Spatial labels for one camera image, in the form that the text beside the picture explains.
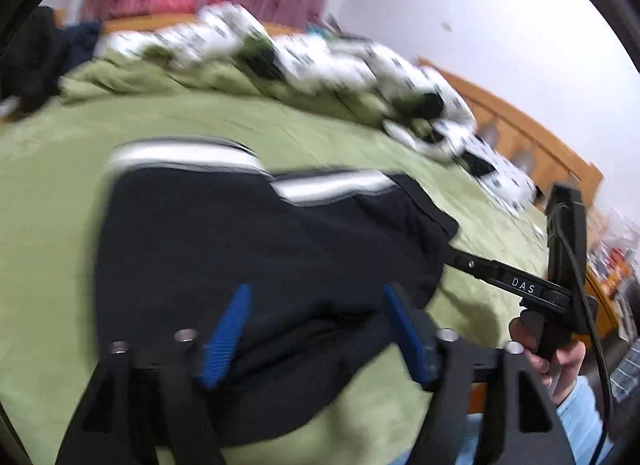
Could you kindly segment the person's right hand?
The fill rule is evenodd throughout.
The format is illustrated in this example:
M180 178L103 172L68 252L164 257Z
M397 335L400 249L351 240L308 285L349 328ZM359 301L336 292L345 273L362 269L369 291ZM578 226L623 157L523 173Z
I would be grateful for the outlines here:
M509 334L512 341L524 347L524 353L540 377L541 384L548 389L551 402L558 407L573 391L582 362L586 356L586 346L582 341L570 341L550 360L535 355L537 339L524 326L521 318L514 318L509 323Z

